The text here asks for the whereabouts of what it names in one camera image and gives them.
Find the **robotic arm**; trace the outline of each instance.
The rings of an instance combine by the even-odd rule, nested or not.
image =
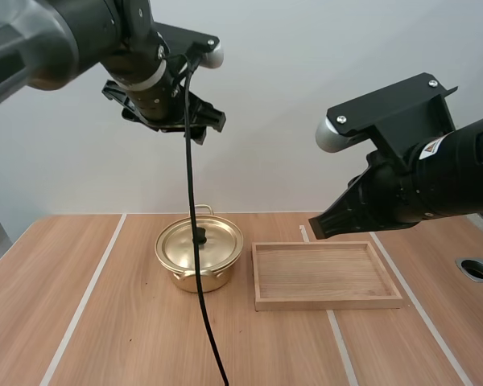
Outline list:
[[[184,132],[184,70],[216,68],[217,37],[156,23],[149,0],[0,0],[0,103],[29,85],[55,90],[101,63],[102,90],[122,116]],[[222,131],[225,115],[190,95],[192,139]]]
[[[483,211],[483,119],[455,131],[434,76],[421,74],[330,108],[316,133],[337,152],[370,139],[369,166],[322,215],[317,239],[410,228]]]

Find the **white wall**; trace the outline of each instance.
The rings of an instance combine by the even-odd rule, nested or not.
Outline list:
[[[217,211],[323,210],[369,143],[316,148],[327,108],[421,72],[457,125],[483,117],[483,1],[157,0],[163,23],[221,37],[225,63],[192,91],[227,113],[195,146],[196,198]],[[0,106],[0,220],[12,239],[55,212],[184,212],[184,140],[120,118],[94,68],[59,92]]]

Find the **gold pot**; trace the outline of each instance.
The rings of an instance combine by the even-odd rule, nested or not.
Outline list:
[[[200,276],[202,290],[214,291],[229,281],[233,264],[243,248],[242,231],[226,219],[215,216],[209,205],[196,205],[209,210],[197,213],[198,228],[205,230],[206,241],[200,245]],[[176,221],[166,228],[155,242],[155,254],[170,278],[182,290],[196,292],[195,263],[190,218]]]

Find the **pot handle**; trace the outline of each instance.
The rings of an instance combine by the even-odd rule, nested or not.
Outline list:
[[[218,275],[215,275],[213,272],[205,269],[205,270],[200,271],[200,275],[201,276],[210,276],[210,277],[219,277],[220,275],[222,275],[222,272],[220,272],[220,274],[218,274]],[[178,273],[174,273],[174,277],[179,281],[182,281],[182,280],[187,279],[187,278],[192,277],[192,276],[195,276],[195,271],[184,271],[180,275]]]
[[[213,211],[213,208],[210,207],[209,205],[206,205],[205,203],[198,203],[195,206],[195,209],[208,209],[210,216],[214,216],[215,215],[215,212]]]

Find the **black cable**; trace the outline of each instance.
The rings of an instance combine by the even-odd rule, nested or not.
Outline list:
[[[204,301],[204,293],[202,292],[202,280],[200,278],[200,256],[199,256],[199,244],[198,244],[198,231],[196,229],[196,213],[195,213],[195,197],[193,194],[193,169],[192,169],[192,128],[190,126],[190,82],[192,80],[192,70],[188,63],[186,81],[184,83],[184,132],[186,136],[186,170],[188,173],[188,200],[190,203],[190,219],[192,220],[192,235],[193,235],[193,252],[195,255],[195,279],[196,279],[196,290],[199,295],[200,311],[202,311],[202,319],[204,320],[204,325],[206,331],[208,332],[209,342],[211,343],[211,348],[213,349],[213,354],[217,360],[218,369],[224,380],[226,386],[229,385],[229,380],[227,379],[227,374],[225,374],[224,365],[222,364],[220,354],[218,353],[217,344],[215,343],[215,338],[213,336],[213,331],[211,330],[211,325],[209,324],[208,311],[206,310],[206,303]]]

